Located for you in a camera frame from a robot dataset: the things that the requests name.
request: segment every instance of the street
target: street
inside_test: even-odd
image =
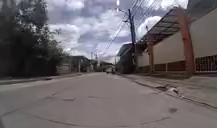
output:
[[[0,86],[0,117],[5,128],[217,128],[217,111],[105,73]]]

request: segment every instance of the roof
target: roof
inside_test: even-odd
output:
[[[125,52],[129,51],[132,48],[132,44],[124,44],[121,46],[119,52],[117,53],[117,56],[122,56]]]
[[[136,46],[136,49],[137,49],[136,51],[137,51],[138,53],[143,52],[143,51],[147,48],[147,45],[144,45],[144,44],[143,44],[143,45],[142,45],[142,44],[136,44],[135,46]],[[132,44],[131,44],[131,43],[129,43],[129,44],[124,44],[124,45],[122,45],[122,47],[120,48],[120,50],[119,50],[117,56],[125,55],[127,52],[131,51],[131,49],[132,49]]]
[[[162,19],[145,34],[138,43],[158,43],[180,30],[177,22],[177,7],[166,13]]]

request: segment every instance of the utility pole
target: utility pole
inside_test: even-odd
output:
[[[135,34],[135,26],[134,26],[134,17],[131,14],[131,9],[128,9],[128,16],[129,16],[130,29],[131,29],[132,57],[133,57],[133,62],[137,69],[138,62],[137,62],[136,34]]]

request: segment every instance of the concrete wall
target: concrete wall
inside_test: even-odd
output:
[[[217,9],[191,24],[195,57],[217,54]]]
[[[138,66],[145,67],[149,65],[149,55],[147,52],[143,52],[141,56],[138,56]]]
[[[185,60],[180,32],[154,46],[154,64]]]

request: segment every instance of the building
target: building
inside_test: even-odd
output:
[[[146,44],[136,44],[136,52],[137,55],[141,55],[143,51],[147,48]],[[136,62],[133,58],[133,49],[132,49],[132,43],[124,44],[117,56],[119,56],[120,60],[117,62],[116,67],[117,71],[123,74],[133,73],[136,69]]]
[[[171,9],[139,42],[144,72],[217,73],[217,0],[191,0]]]

